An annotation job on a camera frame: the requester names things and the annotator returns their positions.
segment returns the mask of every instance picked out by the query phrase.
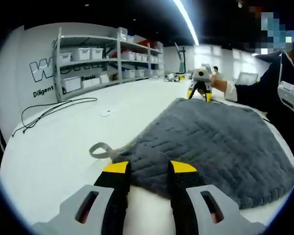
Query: metal shelf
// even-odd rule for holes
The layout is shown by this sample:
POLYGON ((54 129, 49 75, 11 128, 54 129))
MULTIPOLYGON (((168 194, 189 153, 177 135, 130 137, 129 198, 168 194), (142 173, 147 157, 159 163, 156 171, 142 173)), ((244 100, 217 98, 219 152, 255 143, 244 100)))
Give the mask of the metal shelf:
POLYGON ((100 64, 100 63, 112 63, 112 62, 117 62, 118 59, 98 59, 98 60, 80 60, 80 61, 72 61, 66 65, 61 65, 60 69, 67 69, 69 67, 74 67, 74 66, 82 66, 82 65, 87 65, 87 64, 100 64))
POLYGON ((135 78, 123 78, 123 82, 134 82, 134 81, 144 80, 144 79, 148 79, 148 78, 149 78, 149 76, 135 77, 135 78))
POLYGON ((70 99, 70 98, 73 98, 73 97, 78 96, 78 95, 86 94, 88 92, 93 92, 93 91, 99 90, 99 89, 107 87, 107 86, 117 85, 119 83, 120 83, 120 81, 112 81, 112 82, 109 82, 109 83, 103 83, 103 84, 100 84, 100 85, 95 85, 95 86, 87 87, 87 88, 84 88, 84 89, 71 91, 71 92, 68 92, 68 93, 64 94, 63 96, 64 96, 65 99, 70 99))
POLYGON ((136 64, 148 64, 148 61, 138 61, 138 60, 121 60, 122 63, 136 63, 136 64))
POLYGON ((62 35, 61 47, 91 47, 91 46, 106 46, 107 44, 115 45, 116 38, 101 37, 93 35, 62 35))
MULTIPOLYGON (((121 41, 121 47, 132 50, 134 52, 139 52, 139 53, 148 53, 148 47, 137 44, 137 43, 130 43, 130 42, 124 42, 121 41)), ((151 54, 161 54, 161 51, 150 48, 151 54)))
POLYGON ((134 66, 137 70, 138 67, 145 67, 147 69, 146 74, 151 74, 151 68, 153 65, 157 65, 158 63, 151 63, 151 56, 158 55, 161 51, 150 48, 150 44, 147 47, 142 46, 136 43, 123 42, 120 38, 111 38, 111 37, 102 37, 102 36, 93 36, 93 35, 62 35, 62 28, 59 28, 57 39, 53 44, 53 79, 55 83, 56 95, 58 101, 64 101, 70 98, 73 98, 78 95, 86 94, 88 92, 92 92, 104 87, 113 86, 116 84, 122 84, 125 82, 137 81, 142 79, 149 78, 148 76, 138 77, 138 78, 130 78, 123 79, 122 72, 122 63, 130 64, 134 66), (103 57, 105 58, 107 52, 110 51, 111 47, 114 47, 117 51, 117 57, 111 59, 99 59, 99 60, 83 60, 83 61, 72 61, 68 64, 61 65, 60 64, 60 49, 62 48, 65 51, 70 51, 70 47, 101 47, 103 48, 103 57), (121 51, 122 48, 130 49, 134 52, 145 53, 148 56, 146 62, 144 61, 136 61, 136 60, 123 60, 121 59, 121 51), (79 90, 75 90, 66 94, 63 94, 63 79, 61 70, 78 67, 83 65, 90 64, 102 64, 102 69, 107 70, 107 66, 109 63, 114 63, 117 65, 115 69, 118 70, 118 81, 111 81, 109 83, 95 85, 87 88, 82 88, 79 90))
POLYGON ((150 48, 150 52, 151 52, 151 53, 154 53, 154 54, 162 54, 161 51, 156 50, 156 49, 153 49, 153 48, 150 48))
POLYGON ((126 48, 134 52, 139 52, 139 53, 148 52, 148 47, 145 47, 136 43, 130 43, 130 42, 124 42, 124 41, 120 41, 120 43, 122 48, 126 48))

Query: black shirt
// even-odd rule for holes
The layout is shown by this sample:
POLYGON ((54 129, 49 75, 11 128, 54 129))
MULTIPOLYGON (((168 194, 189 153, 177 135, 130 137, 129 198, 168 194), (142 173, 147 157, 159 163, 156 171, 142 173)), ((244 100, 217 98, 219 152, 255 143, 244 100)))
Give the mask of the black shirt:
MULTIPOLYGON (((267 118, 280 132, 294 155, 294 112, 285 106, 278 96, 281 57, 277 56, 259 83, 251 86, 236 85, 238 103, 267 112, 267 118)), ((294 66, 282 54, 282 77, 294 85, 294 66)))

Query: black ceiling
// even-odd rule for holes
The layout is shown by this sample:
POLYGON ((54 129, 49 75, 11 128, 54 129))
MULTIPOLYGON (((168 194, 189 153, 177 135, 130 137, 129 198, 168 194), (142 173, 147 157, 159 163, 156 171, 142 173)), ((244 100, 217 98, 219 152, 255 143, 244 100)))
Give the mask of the black ceiling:
MULTIPOLYGON (((260 22, 234 0, 181 0, 200 43, 255 49, 266 40, 260 22)), ((125 27, 129 33, 163 42, 165 46, 193 45, 187 24, 173 0, 89 0, 0 2, 0 45, 11 30, 56 22, 83 22, 125 27)))

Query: white tabletop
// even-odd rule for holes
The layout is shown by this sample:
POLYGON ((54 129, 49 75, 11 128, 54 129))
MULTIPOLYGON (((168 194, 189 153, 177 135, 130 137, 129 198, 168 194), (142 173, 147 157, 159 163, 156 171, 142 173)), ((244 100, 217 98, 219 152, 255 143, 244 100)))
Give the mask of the white tabletop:
MULTIPOLYGON (((55 217, 61 202, 82 186, 92 185, 109 164, 109 159, 96 160, 89 155, 93 144, 105 142, 114 149, 124 146, 177 97, 186 97, 188 85, 186 80, 144 80, 94 91, 78 98, 96 97, 98 101, 61 110, 41 119, 25 134, 18 132, 10 138, 0 168, 1 183, 17 211, 30 225, 55 217)), ((213 90, 213 98, 237 105, 225 101, 217 90, 213 90)), ((271 124, 267 125, 294 166, 287 144, 271 124)), ((251 222, 267 225, 288 195, 241 214, 251 222)), ((128 201, 125 235, 174 234, 169 200, 131 187, 128 201)))

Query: gray blanket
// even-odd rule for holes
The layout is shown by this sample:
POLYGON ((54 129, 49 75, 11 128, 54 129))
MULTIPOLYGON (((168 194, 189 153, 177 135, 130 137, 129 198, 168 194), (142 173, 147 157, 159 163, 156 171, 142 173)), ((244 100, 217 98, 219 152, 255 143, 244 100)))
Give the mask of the gray blanket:
POLYGON ((130 161, 132 184, 168 198, 168 161, 193 165, 241 209, 261 206, 294 185, 294 168, 262 118, 253 110, 177 99, 131 143, 108 151, 130 161))

